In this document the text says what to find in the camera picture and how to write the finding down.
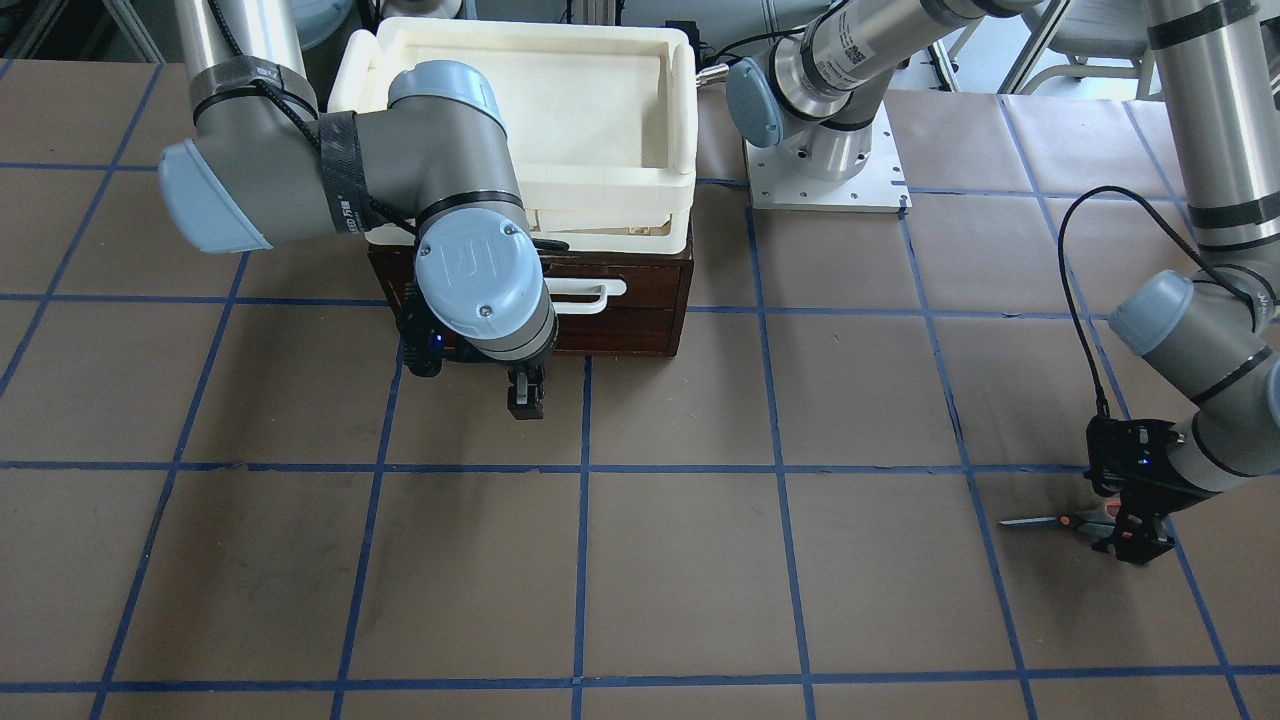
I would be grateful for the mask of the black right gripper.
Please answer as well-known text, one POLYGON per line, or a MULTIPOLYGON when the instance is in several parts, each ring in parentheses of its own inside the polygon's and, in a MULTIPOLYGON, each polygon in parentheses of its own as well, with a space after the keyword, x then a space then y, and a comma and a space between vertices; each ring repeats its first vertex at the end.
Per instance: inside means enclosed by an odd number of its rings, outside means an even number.
POLYGON ((507 407, 513 419, 543 419, 545 397, 545 365, 553 356, 553 347, 545 346, 535 354, 517 357, 516 351, 498 352, 480 348, 480 354, 508 369, 507 407))

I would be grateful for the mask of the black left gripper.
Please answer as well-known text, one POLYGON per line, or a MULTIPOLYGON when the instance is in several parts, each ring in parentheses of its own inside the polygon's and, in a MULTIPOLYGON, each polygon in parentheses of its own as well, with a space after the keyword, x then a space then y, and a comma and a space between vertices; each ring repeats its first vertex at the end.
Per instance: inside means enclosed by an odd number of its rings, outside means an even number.
POLYGON ((1175 550, 1175 538, 1165 516, 1146 507, 1134 493, 1121 492, 1102 506, 1103 534, 1092 542, 1092 550, 1110 553, 1120 562, 1147 565, 1175 550))

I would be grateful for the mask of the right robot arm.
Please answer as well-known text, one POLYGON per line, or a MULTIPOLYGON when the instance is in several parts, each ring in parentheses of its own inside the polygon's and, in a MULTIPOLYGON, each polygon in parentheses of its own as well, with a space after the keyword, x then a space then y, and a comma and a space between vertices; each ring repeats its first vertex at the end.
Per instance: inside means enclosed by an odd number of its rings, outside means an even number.
POLYGON ((509 413, 543 415, 559 323, 486 78, 424 61, 379 111, 320 113, 288 1, 178 1, 195 137, 163 151, 166 209, 209 254, 393 224, 413 236, 404 365, 506 368, 509 413))

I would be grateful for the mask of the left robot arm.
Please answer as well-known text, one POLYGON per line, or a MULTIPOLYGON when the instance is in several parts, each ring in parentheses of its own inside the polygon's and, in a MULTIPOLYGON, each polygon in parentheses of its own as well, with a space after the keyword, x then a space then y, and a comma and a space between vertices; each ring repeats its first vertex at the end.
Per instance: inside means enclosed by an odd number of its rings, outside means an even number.
POLYGON ((1143 5, 1204 264, 1160 272, 1108 319, 1111 331, 1196 406, 1179 423, 1105 420, 1085 438, 1097 495, 1117 496, 1094 543, 1144 564, 1175 542, 1165 519, 1279 465, 1279 136, 1254 1, 1143 5))

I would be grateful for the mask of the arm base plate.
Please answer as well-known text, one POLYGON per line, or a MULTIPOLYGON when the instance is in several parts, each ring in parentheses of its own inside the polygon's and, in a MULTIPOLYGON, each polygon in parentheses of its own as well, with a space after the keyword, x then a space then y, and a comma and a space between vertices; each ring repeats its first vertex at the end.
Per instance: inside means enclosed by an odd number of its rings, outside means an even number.
POLYGON ((758 209, 899 213, 913 206, 884 105, 861 129, 815 126, 774 147, 745 143, 744 154, 758 209))

